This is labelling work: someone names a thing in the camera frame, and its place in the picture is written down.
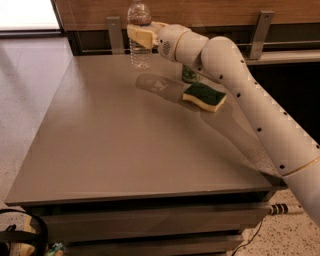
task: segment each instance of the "black strap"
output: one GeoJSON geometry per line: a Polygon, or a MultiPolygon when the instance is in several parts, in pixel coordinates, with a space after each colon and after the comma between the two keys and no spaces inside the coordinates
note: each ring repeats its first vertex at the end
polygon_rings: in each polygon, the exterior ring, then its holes
{"type": "Polygon", "coordinates": [[[1,256],[9,256],[10,251],[5,243],[0,242],[0,255],[1,256]]]}
{"type": "Polygon", "coordinates": [[[35,247],[34,256],[43,256],[48,244],[48,228],[45,222],[40,217],[31,213],[15,209],[0,210],[0,214],[9,212],[22,213],[31,216],[38,221],[41,231],[38,234],[33,234],[25,231],[2,231],[0,232],[0,242],[30,244],[35,247]]]}

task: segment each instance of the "window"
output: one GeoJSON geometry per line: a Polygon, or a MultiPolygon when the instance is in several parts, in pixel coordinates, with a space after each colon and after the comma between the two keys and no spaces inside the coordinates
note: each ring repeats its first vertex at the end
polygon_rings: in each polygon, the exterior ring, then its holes
{"type": "Polygon", "coordinates": [[[0,31],[59,30],[50,0],[0,0],[0,31]]]}

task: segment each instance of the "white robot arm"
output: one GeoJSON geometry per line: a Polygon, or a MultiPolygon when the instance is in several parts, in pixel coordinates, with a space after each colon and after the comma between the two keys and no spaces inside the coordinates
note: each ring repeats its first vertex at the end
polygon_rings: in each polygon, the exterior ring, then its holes
{"type": "Polygon", "coordinates": [[[180,25],[157,33],[160,55],[224,85],[237,99],[278,172],[320,226],[320,146],[252,77],[228,38],[208,39],[180,25]]]}

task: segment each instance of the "green sponge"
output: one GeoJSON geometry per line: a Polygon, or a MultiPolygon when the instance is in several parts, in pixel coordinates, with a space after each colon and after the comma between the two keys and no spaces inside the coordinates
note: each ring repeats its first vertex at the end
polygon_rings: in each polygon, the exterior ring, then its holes
{"type": "Polygon", "coordinates": [[[219,92],[203,83],[193,83],[183,93],[182,99],[191,101],[200,108],[216,112],[225,102],[227,94],[219,92]]]}

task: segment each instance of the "metal bracket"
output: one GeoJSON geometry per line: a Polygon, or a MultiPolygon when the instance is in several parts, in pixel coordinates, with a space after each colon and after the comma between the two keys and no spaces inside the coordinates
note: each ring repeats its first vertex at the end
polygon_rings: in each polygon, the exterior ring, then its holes
{"type": "Polygon", "coordinates": [[[247,49],[247,56],[250,60],[260,59],[273,15],[273,11],[260,12],[252,41],[249,48],[247,49]]]}
{"type": "Polygon", "coordinates": [[[112,54],[124,54],[120,17],[107,17],[112,54]]]}

